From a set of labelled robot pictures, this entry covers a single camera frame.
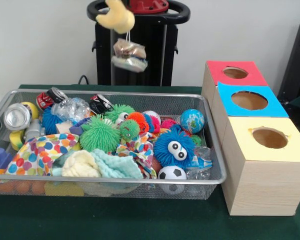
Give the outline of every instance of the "green spiky ball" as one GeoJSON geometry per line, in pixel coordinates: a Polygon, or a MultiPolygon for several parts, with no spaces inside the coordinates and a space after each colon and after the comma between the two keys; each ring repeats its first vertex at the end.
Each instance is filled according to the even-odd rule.
{"type": "Polygon", "coordinates": [[[120,131],[113,127],[113,123],[106,119],[102,120],[100,115],[90,118],[87,124],[82,125],[84,130],[80,136],[82,149],[92,152],[100,149],[104,152],[112,152],[120,142],[120,131]]]}
{"type": "Polygon", "coordinates": [[[126,120],[120,125],[120,133],[122,139],[124,139],[127,142],[130,142],[133,138],[139,135],[139,124],[132,119],[126,120]]]}
{"type": "Polygon", "coordinates": [[[198,135],[192,135],[191,139],[196,146],[201,146],[202,140],[198,135]]]}
{"type": "Polygon", "coordinates": [[[112,111],[106,111],[105,112],[105,117],[107,119],[110,119],[113,123],[116,122],[116,120],[118,119],[119,117],[119,114],[121,113],[127,113],[128,115],[135,112],[135,110],[129,106],[129,105],[118,105],[118,104],[115,104],[113,106],[113,110],[112,111]]]}

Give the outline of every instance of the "black cable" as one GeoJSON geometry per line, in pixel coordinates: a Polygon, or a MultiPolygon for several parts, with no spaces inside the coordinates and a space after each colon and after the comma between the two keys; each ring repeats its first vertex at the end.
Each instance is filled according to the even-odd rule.
{"type": "Polygon", "coordinates": [[[85,79],[86,84],[89,85],[89,80],[86,75],[82,75],[80,77],[78,84],[81,84],[82,79],[85,79]]]}

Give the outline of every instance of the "box with hole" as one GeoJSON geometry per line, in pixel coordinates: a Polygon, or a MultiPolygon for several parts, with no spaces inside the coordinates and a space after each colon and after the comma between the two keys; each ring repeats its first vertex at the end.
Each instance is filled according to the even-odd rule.
{"type": "Polygon", "coordinates": [[[210,107],[218,83],[237,86],[268,86],[253,61],[207,61],[201,95],[208,100],[210,107]]]}
{"type": "Polygon", "coordinates": [[[300,133],[285,117],[230,116],[222,141],[230,215],[292,216],[300,202],[300,133]]]}
{"type": "Polygon", "coordinates": [[[224,138],[228,116],[288,118],[268,86],[238,86],[218,83],[211,105],[220,142],[224,138]]]}

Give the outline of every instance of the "white eye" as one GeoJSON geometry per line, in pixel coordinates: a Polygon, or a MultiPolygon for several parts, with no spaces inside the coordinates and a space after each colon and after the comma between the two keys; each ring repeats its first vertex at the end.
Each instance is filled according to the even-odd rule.
{"type": "Polygon", "coordinates": [[[122,112],[119,114],[118,119],[125,120],[129,116],[128,113],[122,112]]]}
{"type": "Polygon", "coordinates": [[[178,152],[177,154],[174,154],[175,159],[177,159],[178,161],[183,161],[186,159],[187,157],[187,151],[185,148],[181,148],[180,152],[178,152]]]}
{"type": "Polygon", "coordinates": [[[178,141],[171,141],[168,144],[168,151],[174,155],[176,152],[178,152],[178,149],[181,148],[181,144],[178,141]]]}
{"type": "Polygon", "coordinates": [[[171,141],[168,144],[168,151],[174,156],[178,161],[183,161],[186,159],[188,153],[185,148],[181,146],[178,141],[171,141]]]}

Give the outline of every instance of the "metal basket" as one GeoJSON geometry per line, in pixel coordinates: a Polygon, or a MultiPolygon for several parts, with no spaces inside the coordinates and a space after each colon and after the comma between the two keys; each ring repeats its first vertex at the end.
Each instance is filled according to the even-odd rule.
{"type": "MultiPolygon", "coordinates": [[[[15,155],[9,142],[10,131],[3,123],[7,107],[14,103],[36,102],[36,96],[47,90],[18,89],[6,94],[0,102],[0,147],[15,155]]],[[[96,93],[104,95],[113,104],[126,104],[136,111],[153,110],[161,116],[176,119],[187,109],[202,112],[207,121],[204,137],[212,148],[213,167],[209,180],[127,179],[92,177],[56,177],[29,175],[0,175],[0,194],[46,195],[46,196],[91,196],[151,199],[201,199],[206,200],[217,184],[226,179],[226,170],[216,129],[205,98],[196,94],[129,93],[64,91],[70,98],[89,101],[96,93]]]]}

